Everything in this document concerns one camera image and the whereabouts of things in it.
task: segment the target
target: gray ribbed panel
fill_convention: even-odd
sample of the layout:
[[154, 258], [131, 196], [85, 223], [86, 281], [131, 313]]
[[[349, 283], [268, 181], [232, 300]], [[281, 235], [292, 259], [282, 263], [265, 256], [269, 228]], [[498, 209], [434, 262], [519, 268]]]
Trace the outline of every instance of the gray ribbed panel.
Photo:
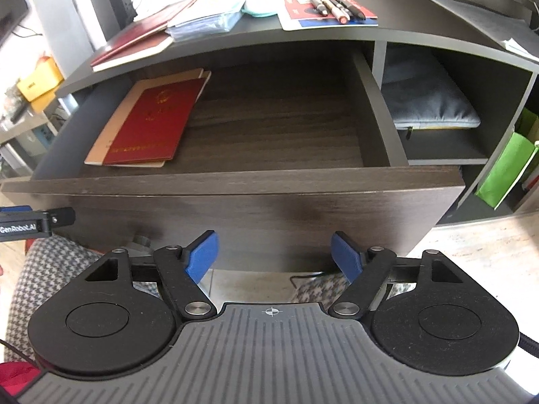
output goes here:
[[228, 305], [185, 326], [158, 362], [123, 378], [44, 375], [22, 404], [524, 404], [532, 396], [502, 370], [442, 377], [383, 353], [356, 321], [318, 304]]

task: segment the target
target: beige booklet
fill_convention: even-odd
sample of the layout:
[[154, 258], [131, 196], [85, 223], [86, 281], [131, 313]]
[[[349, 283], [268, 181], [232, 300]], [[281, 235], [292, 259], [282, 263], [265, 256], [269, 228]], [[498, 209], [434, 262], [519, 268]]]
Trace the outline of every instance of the beige booklet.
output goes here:
[[[110, 145], [113, 143], [114, 138], [118, 135], [118, 132], [126, 121], [131, 109], [140, 98], [142, 93], [148, 88], [159, 87], [161, 85], [167, 85], [169, 83], [182, 82], [183, 80], [198, 79], [201, 77], [209, 78], [211, 72], [204, 71], [203, 68], [196, 68], [194, 70], [184, 71], [169, 76], [157, 77], [154, 79], [142, 79], [136, 82], [127, 96], [119, 104], [118, 108], [110, 117], [108, 123], [105, 125], [93, 147], [88, 152], [84, 163], [87, 165], [103, 165], [103, 160], [106, 157]], [[118, 167], [162, 167], [165, 161], [157, 161], [151, 163], [136, 163], [136, 164], [118, 164]]]

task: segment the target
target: houndstooth fabric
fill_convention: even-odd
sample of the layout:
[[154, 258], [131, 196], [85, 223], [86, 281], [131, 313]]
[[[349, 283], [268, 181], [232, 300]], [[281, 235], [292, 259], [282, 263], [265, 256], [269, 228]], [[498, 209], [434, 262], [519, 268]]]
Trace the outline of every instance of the houndstooth fabric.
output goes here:
[[[99, 257], [101, 254], [59, 235], [34, 241], [26, 254], [11, 300], [6, 341], [24, 354], [32, 356], [33, 350], [26, 333], [30, 316]], [[133, 286], [138, 290], [157, 295], [155, 284], [134, 283]], [[21, 359], [6, 348], [4, 360], [8, 362]]]
[[[290, 302], [294, 304], [320, 302], [327, 310], [349, 285], [350, 283], [341, 273], [316, 276], [299, 286]], [[394, 284], [387, 298], [413, 290], [415, 286], [415, 284]]]

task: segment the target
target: red cloth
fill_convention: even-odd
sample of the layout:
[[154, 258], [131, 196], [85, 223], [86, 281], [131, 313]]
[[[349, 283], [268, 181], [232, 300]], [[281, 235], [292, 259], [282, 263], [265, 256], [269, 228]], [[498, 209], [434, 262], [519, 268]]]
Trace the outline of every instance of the red cloth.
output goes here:
[[13, 397], [31, 382], [39, 372], [37, 367], [28, 362], [0, 363], [0, 386]]

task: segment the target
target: black screen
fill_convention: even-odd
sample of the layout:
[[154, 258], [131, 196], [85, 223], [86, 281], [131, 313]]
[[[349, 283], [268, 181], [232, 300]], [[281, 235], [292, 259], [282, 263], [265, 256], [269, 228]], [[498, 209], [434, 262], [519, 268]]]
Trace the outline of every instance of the black screen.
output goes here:
[[25, 0], [0, 0], [0, 45], [27, 13]]

